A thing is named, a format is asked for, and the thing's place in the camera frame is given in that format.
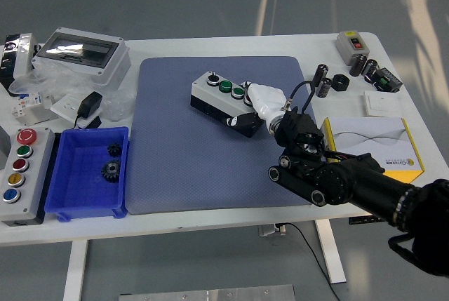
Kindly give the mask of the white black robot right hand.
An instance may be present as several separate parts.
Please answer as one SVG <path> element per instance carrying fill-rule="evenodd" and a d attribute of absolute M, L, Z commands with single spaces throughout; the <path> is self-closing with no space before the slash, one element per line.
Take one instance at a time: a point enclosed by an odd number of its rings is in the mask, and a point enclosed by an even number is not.
<path fill-rule="evenodd" d="M 265 123 L 268 132 L 274 135 L 287 111 L 288 101 L 283 91 L 251 82 L 246 82 L 244 88 L 255 112 L 228 118 L 225 124 L 236 131 L 243 131 Z"/>

